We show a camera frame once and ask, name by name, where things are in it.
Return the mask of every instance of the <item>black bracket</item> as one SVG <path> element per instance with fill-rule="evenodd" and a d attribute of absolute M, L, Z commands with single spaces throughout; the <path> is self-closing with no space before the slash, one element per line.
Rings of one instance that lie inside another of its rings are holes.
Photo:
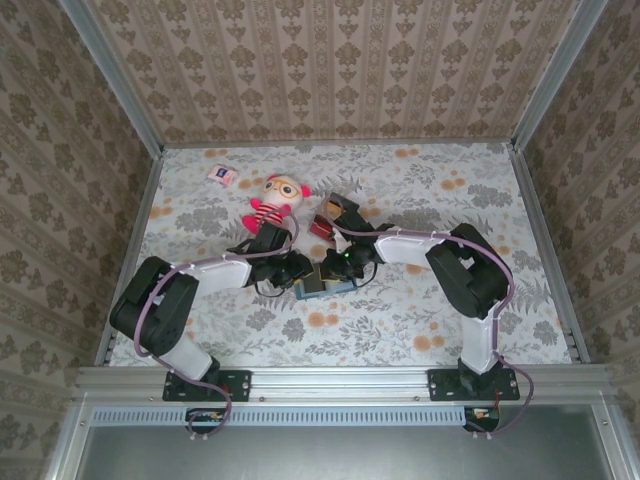
<path fill-rule="evenodd" d="M 231 397 L 233 402 L 248 402 L 251 393 L 251 370 L 219 370 L 216 385 Z M 165 402 L 223 402 L 218 392 L 196 387 L 171 372 L 167 373 L 162 399 Z"/>
<path fill-rule="evenodd" d="M 460 360 L 458 368 L 433 368 L 427 371 L 432 402 L 519 400 L 516 374 L 501 363 L 483 375 L 470 371 Z"/>

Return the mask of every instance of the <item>floral wallpaper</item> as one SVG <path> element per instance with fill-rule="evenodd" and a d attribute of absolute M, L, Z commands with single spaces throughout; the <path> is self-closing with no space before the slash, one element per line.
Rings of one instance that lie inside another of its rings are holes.
<path fill-rule="evenodd" d="M 207 178 L 216 164 L 239 172 L 233 186 Z M 471 223 L 515 274 L 501 350 L 522 364 L 571 361 L 505 144 L 168 149 L 139 262 L 157 255 L 183 263 L 239 244 L 249 237 L 240 222 L 252 212 L 249 198 L 276 172 L 312 188 L 295 212 L 296 248 L 312 261 L 322 261 L 327 244 L 308 228 L 332 191 L 358 202 L 375 226 Z M 320 299 L 298 301 L 291 289 L 266 298 L 253 288 L 197 298 L 186 332 L 228 367 L 451 365 L 464 321 L 430 269 L 391 264 L 361 289 Z M 142 364 L 118 335 L 111 365 Z"/>
<path fill-rule="evenodd" d="M 578 0 L 89 0 L 167 144 L 507 138 Z"/>
<path fill-rule="evenodd" d="M 640 444 L 640 3 L 612 0 L 525 156 L 594 361 Z"/>
<path fill-rule="evenodd" d="M 46 465 L 149 168 L 58 2 L 0 2 L 1 478 Z"/>

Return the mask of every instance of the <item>mounting plate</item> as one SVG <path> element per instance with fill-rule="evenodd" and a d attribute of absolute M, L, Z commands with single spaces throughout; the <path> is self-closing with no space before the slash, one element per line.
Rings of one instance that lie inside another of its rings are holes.
<path fill-rule="evenodd" d="M 234 402 L 248 402 L 251 392 L 250 370 L 220 370 L 217 385 L 229 392 Z M 162 399 L 165 402 L 223 402 L 224 398 L 217 392 L 203 387 L 196 387 L 180 377 L 167 373 Z"/>
<path fill-rule="evenodd" d="M 490 387 L 471 395 L 460 381 L 457 368 L 434 368 L 427 370 L 429 397 L 432 402 L 490 401 L 495 402 L 496 391 L 503 400 L 519 400 L 520 390 L 516 374 L 510 368 L 502 368 L 495 374 Z"/>

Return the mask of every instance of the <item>wire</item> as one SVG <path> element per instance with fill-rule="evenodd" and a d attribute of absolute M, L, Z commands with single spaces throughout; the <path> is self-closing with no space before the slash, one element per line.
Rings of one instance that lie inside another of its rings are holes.
<path fill-rule="evenodd" d="M 256 293 L 257 293 L 258 295 L 260 295 L 261 297 L 266 297 L 266 298 L 278 298 L 278 297 L 281 297 L 282 295 L 284 295 L 284 292 L 285 292 L 285 290 L 286 290 L 285 288 L 283 288 L 282 290 L 280 290 L 280 293 L 277 293 L 276 295 L 265 295 L 264 293 L 262 293 L 262 292 L 258 289 L 258 284 L 257 284 L 257 283 L 254 283 L 254 284 L 253 284 L 253 288 L 255 288 L 255 289 L 256 289 Z"/>
<path fill-rule="evenodd" d="M 275 210 L 272 213 L 276 213 L 278 211 L 286 211 L 287 213 L 289 213 L 285 208 L 279 208 L 279 209 Z M 183 270 L 188 270 L 190 268 L 218 265 L 220 263 L 225 262 L 228 257 L 233 258 L 233 259 L 240 259 L 240 258 L 248 259 L 248 258 L 270 257 L 270 256 L 273 256 L 273 255 L 278 255 L 278 254 L 280 254 L 280 253 L 282 253 L 284 251 L 290 250 L 291 247 L 293 246 L 293 243 L 298 238 L 298 233 L 300 232 L 300 224 L 298 223 L 298 220 L 296 219 L 296 217 L 294 215 L 289 214 L 289 216 L 291 217 L 291 220 L 293 221 L 293 225 L 294 225 L 293 234 L 292 234 L 291 239 L 289 240 L 289 242 L 287 242 L 285 245 L 283 245 L 282 247 L 280 247 L 280 248 L 278 248 L 276 250 L 272 250 L 270 252 L 260 252 L 260 253 L 245 253 L 245 254 L 240 254 L 240 255 L 224 254 L 224 255 L 217 256 L 217 257 L 210 257 L 210 258 L 205 258 L 203 260 L 198 260 L 198 261 L 193 262 L 193 263 L 184 263 L 182 265 L 178 265 L 178 266 L 172 268 L 171 270 L 169 270 L 167 272 L 167 274 L 164 277 L 162 277 L 160 279 L 160 281 L 156 284 L 154 289 L 149 294 L 149 297 L 147 298 L 146 303 L 142 307 L 142 311 L 140 312 L 140 316 L 138 317 L 138 322 L 136 323 L 136 328 L 135 328 L 135 331 L 134 331 L 134 334 L 133 334 L 133 348 L 134 348 L 135 352 L 141 357 L 151 356 L 151 352 L 143 351 L 142 347 L 140 346 L 140 334 L 142 333 L 142 326 L 144 325 L 144 321 L 147 318 L 147 314 L 149 313 L 149 310 L 151 309 L 151 305 L 153 305 L 153 301 L 156 299 L 156 297 L 158 296 L 158 294 L 160 293 L 162 288 L 171 279 L 171 277 L 173 277 L 174 275 L 178 274 L 179 272 L 182 272 Z M 193 378 L 189 378 L 187 375 L 185 375 L 181 371 L 177 370 L 175 367 L 173 367 L 172 365 L 168 364 L 167 362 L 165 362 L 161 358 L 156 357 L 155 355 L 153 355 L 152 358 L 156 362 L 158 362 L 160 365 L 163 365 L 164 367 L 166 367 L 174 375 L 176 375 L 179 378 L 181 378 L 182 380 L 184 380 L 185 382 L 190 383 L 192 385 L 195 385 L 196 387 L 209 388 L 209 389 L 211 389 L 211 390 L 213 390 L 215 392 L 218 392 L 220 395 L 222 395 L 224 397 L 225 402 L 226 402 L 225 414 L 222 417 L 222 420 L 220 421 L 220 423 L 211 432 L 209 432 L 209 435 L 214 435 L 214 434 L 218 433 L 220 431 L 220 429 L 227 423 L 227 421 L 229 420 L 229 417 L 231 415 L 231 397 L 229 396 L 229 394 L 227 392 L 225 392 L 223 389 L 221 389 L 220 387 L 218 387 L 217 385 L 214 385 L 212 383 L 207 383 L 207 382 L 201 382 L 199 380 L 194 380 Z"/>
<path fill-rule="evenodd" d="M 510 430 L 511 428 L 513 428 L 515 426 L 515 424 L 520 420 L 520 418 L 522 418 L 522 415 L 524 414 L 526 409 L 529 407 L 529 404 L 531 403 L 531 400 L 533 398 L 533 392 L 534 392 L 535 387 L 534 387 L 533 379 L 531 378 L 531 376 L 527 372 L 525 372 L 524 370 L 522 370 L 519 367 L 511 365 L 509 362 L 507 362 L 504 359 L 504 356 L 501 355 L 500 352 L 498 351 L 498 330 L 499 330 L 498 315 L 500 314 L 500 312 L 502 312 L 502 310 L 504 310 L 507 307 L 509 302 L 511 302 L 511 300 L 513 299 L 513 296 L 515 294 L 515 291 L 516 291 L 516 285 L 515 285 L 515 282 L 513 280 L 513 274 L 511 273 L 511 270 L 509 270 L 509 267 L 507 267 L 507 265 L 504 263 L 504 261 L 500 257 L 498 257 L 493 252 L 487 250 L 483 246 L 478 245 L 477 243 L 471 242 L 469 240 L 466 240 L 464 238 L 455 237 L 455 236 L 450 235 L 448 233 L 440 233 L 440 232 L 426 233 L 426 232 L 420 232 L 420 231 L 417 231 L 417 230 L 403 230 L 403 229 L 400 229 L 400 230 L 384 230 L 384 231 L 375 231 L 375 232 L 357 232 L 355 230 L 348 230 L 346 228 L 342 228 L 339 225 L 336 225 L 336 223 L 331 218 L 331 215 L 329 215 L 329 212 L 327 210 L 328 203 L 329 203 L 329 197 L 326 197 L 324 199 L 324 201 L 322 202 L 322 205 L 320 206 L 321 211 L 325 214 L 327 222 L 329 222 L 329 224 L 333 228 L 338 230 L 339 232 L 346 233 L 346 234 L 352 235 L 354 237 L 380 237 L 380 236 L 383 236 L 383 235 L 393 236 L 393 235 L 400 235 L 400 233 L 402 232 L 402 234 L 414 235 L 414 236 L 417 236 L 417 237 L 439 239 L 439 240 L 448 240 L 448 241 L 451 241 L 451 242 L 458 243 L 460 245 L 464 245 L 466 247 L 469 247 L 469 248 L 481 253 L 482 255 L 486 256 L 491 261 L 493 261 L 500 268 L 500 270 L 502 270 L 502 272 L 505 274 L 505 276 L 507 278 L 507 281 L 509 282 L 509 291 L 507 292 L 507 295 L 502 300 L 502 302 L 493 311 L 493 320 L 492 320 L 492 323 L 493 323 L 493 337 L 491 339 L 492 350 L 493 350 L 493 354 L 497 357 L 497 360 L 502 365 L 504 365 L 507 368 L 511 368 L 513 371 L 519 373 L 520 375 L 522 375 L 524 378 L 527 379 L 527 382 L 529 383 L 529 393 L 528 393 L 527 398 L 525 399 L 524 403 L 522 404 L 522 408 L 520 409 L 518 414 L 515 416 L 515 418 L 513 420 L 511 420 L 504 427 L 501 427 L 501 428 L 499 428 L 497 430 L 494 430 L 493 432 L 486 432 L 484 429 L 482 429 L 481 427 L 479 427 L 478 425 L 476 425 L 476 424 L 474 424 L 472 422 L 467 422 L 467 423 L 469 425 L 471 425 L 472 427 L 477 428 L 479 431 L 486 433 L 487 437 L 489 437 L 490 434 L 491 435 L 496 435 L 496 434 L 505 432 L 505 431 Z"/>
<path fill-rule="evenodd" d="M 357 285 L 356 284 L 356 287 L 362 288 L 362 287 L 366 287 L 367 285 L 369 285 L 376 278 L 376 273 L 378 273 L 378 264 L 374 263 L 373 264 L 373 273 L 371 274 L 371 278 L 369 280 L 367 280 L 366 282 L 364 282 L 362 285 Z"/>

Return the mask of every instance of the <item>purple cable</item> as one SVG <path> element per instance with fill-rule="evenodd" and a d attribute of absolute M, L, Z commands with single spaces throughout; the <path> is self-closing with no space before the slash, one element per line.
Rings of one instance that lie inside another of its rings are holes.
<path fill-rule="evenodd" d="M 520 375 L 522 375 L 524 378 L 527 379 L 527 382 L 529 382 L 529 394 L 527 395 L 527 398 L 525 399 L 524 403 L 522 404 L 522 408 L 520 409 L 518 414 L 515 416 L 515 418 L 513 420 L 511 420 L 511 422 L 509 422 L 507 425 L 505 425 L 502 428 L 494 430 L 493 432 L 486 432 L 486 431 L 484 431 L 484 429 L 482 427 L 479 427 L 478 425 L 476 425 L 476 424 L 474 424 L 472 422 L 467 422 L 467 423 L 469 423 L 474 428 L 477 428 L 481 432 L 486 433 L 487 436 L 489 436 L 489 434 L 496 435 L 496 434 L 499 434 L 499 433 L 503 433 L 503 432 L 513 428 L 515 426 L 515 424 L 520 420 L 520 418 L 524 414 L 525 410 L 529 407 L 529 404 L 531 403 L 531 399 L 533 398 L 534 384 L 533 384 L 533 379 L 531 378 L 531 376 L 527 372 L 525 372 L 524 370 L 522 370 L 519 367 L 511 365 L 509 362 L 507 362 L 504 359 L 504 357 L 502 355 L 500 355 L 500 352 L 498 351 L 498 329 L 499 329 L 498 315 L 500 314 L 500 312 L 502 312 L 502 310 L 504 310 L 506 308 L 506 306 L 509 304 L 509 302 L 513 299 L 513 296 L 514 296 L 515 290 L 516 290 L 515 282 L 513 280 L 513 274 L 511 273 L 511 271 L 509 270 L 507 265 L 504 263 L 504 261 L 500 257 L 498 257 L 497 255 L 493 254 L 492 252 L 490 252 L 489 250 L 484 248 L 483 246 L 478 245 L 477 243 L 474 243 L 474 242 L 470 242 L 469 240 L 465 240 L 464 238 L 454 237 L 453 235 L 450 235 L 448 233 L 439 233 L 439 232 L 426 233 L 426 232 L 419 232 L 419 231 L 416 231 L 416 230 L 403 230 L 403 229 L 400 229 L 400 230 L 385 230 L 385 231 L 381 231 L 381 232 L 357 232 L 355 230 L 348 230 L 346 228 L 342 228 L 342 227 L 336 225 L 336 223 L 331 218 L 331 215 L 329 214 L 329 212 L 327 210 L 328 202 L 329 202 L 329 198 L 327 197 L 327 198 L 325 198 L 325 200 L 323 201 L 323 203 L 321 205 L 322 211 L 325 214 L 325 217 L 326 217 L 327 221 L 329 222 L 329 224 L 333 228 L 338 230 L 339 232 L 346 233 L 347 235 L 351 235 L 351 236 L 354 236 L 354 237 L 380 237 L 382 235 L 393 235 L 393 234 L 400 235 L 400 233 L 402 232 L 402 233 L 408 233 L 410 235 L 415 235 L 415 236 L 418 236 L 418 237 L 431 238 L 431 239 L 437 238 L 439 240 L 449 240 L 451 242 L 459 243 L 459 244 L 464 245 L 466 247 L 472 248 L 473 250 L 483 254 L 484 256 L 489 258 L 491 261 L 493 261 L 500 268 L 500 270 L 502 270 L 502 272 L 507 277 L 507 281 L 509 282 L 509 291 L 507 292 L 507 296 L 502 300 L 500 305 L 498 305 L 496 307 L 496 309 L 493 311 L 493 320 L 492 320 L 492 322 L 493 322 L 493 336 L 491 338 L 491 344 L 492 344 L 491 347 L 493 349 L 493 354 L 497 357 L 497 359 L 498 359 L 498 361 L 500 363 L 502 363 L 505 367 L 511 368 L 515 372 L 518 372 Z"/>
<path fill-rule="evenodd" d="M 280 209 L 276 210 L 275 212 L 278 212 L 278 211 L 286 211 L 286 210 L 284 208 L 280 208 Z M 289 216 L 291 217 L 291 220 L 293 220 L 293 224 L 294 224 L 295 230 L 293 232 L 293 235 L 291 236 L 291 240 L 289 242 L 287 242 L 285 245 L 283 245 L 281 248 L 278 248 L 277 250 L 273 250 L 271 252 L 251 253 L 251 254 L 241 254 L 241 255 L 229 254 L 229 257 L 234 258 L 234 259 L 270 257 L 270 256 L 273 256 L 273 255 L 278 255 L 278 254 L 284 252 L 285 250 L 289 250 L 293 246 L 293 243 L 298 238 L 298 233 L 300 232 L 300 225 L 298 224 L 298 220 L 296 219 L 296 217 L 294 217 L 291 214 Z M 182 265 L 178 265 L 178 266 L 172 268 L 171 270 L 169 270 L 169 272 L 167 272 L 167 274 L 164 277 L 162 277 L 162 279 L 160 279 L 160 281 L 157 283 L 155 288 L 149 294 L 149 298 L 147 299 L 146 303 L 144 304 L 144 307 L 142 308 L 142 311 L 140 312 L 140 316 L 138 317 L 138 323 L 136 323 L 136 329 L 135 329 L 134 334 L 133 334 L 133 348 L 134 348 L 134 350 L 136 351 L 136 353 L 138 355 L 140 355 L 141 357 L 148 357 L 148 356 L 151 355 L 150 352 L 143 352 L 142 351 L 142 348 L 140 347 L 140 333 L 142 332 L 142 326 L 144 324 L 145 319 L 147 318 L 147 314 L 149 313 L 149 310 L 151 309 L 151 305 L 153 305 L 153 301 L 158 296 L 158 293 L 160 292 L 160 290 L 162 290 L 162 287 L 164 287 L 164 285 L 171 279 L 171 277 L 173 277 L 174 275 L 176 275 L 177 273 L 179 273 L 179 272 L 181 272 L 183 270 L 187 270 L 189 268 L 194 268 L 194 267 L 216 265 L 218 263 L 224 262 L 226 257 L 227 257 L 227 255 L 223 254 L 223 255 L 217 256 L 217 257 L 211 257 L 211 258 L 205 258 L 203 260 L 198 260 L 198 261 L 193 262 L 193 263 L 185 263 L 185 264 L 182 264 Z M 210 388 L 211 390 L 214 390 L 214 391 L 218 392 L 219 394 L 221 394 L 224 397 L 225 402 L 226 402 L 225 414 L 222 417 L 222 420 L 220 421 L 220 423 L 209 433 L 209 435 L 215 435 L 216 433 L 218 433 L 220 431 L 220 429 L 227 423 L 227 421 L 229 420 L 229 417 L 231 416 L 231 397 L 229 396 L 229 394 L 227 392 L 225 392 L 223 389 L 221 389 L 220 387 L 218 387 L 217 385 L 214 385 L 212 383 L 201 382 L 199 380 L 194 380 L 192 378 L 189 378 L 184 373 L 180 372 L 179 370 L 176 370 L 172 365 L 169 365 L 167 362 L 165 362 L 164 360 L 162 360 L 159 357 L 156 357 L 155 355 L 153 356 L 153 359 L 156 362 L 158 362 L 160 365 L 163 365 L 164 367 L 166 367 L 174 375 L 177 375 L 178 377 L 180 377 L 185 382 L 190 383 L 192 385 L 195 385 L 196 387 Z M 193 429 L 191 428 L 191 424 L 192 423 L 193 423 L 193 417 L 191 417 L 189 419 L 189 423 L 187 425 L 187 429 L 189 430 L 189 433 L 195 434 L 195 432 L 193 432 Z"/>

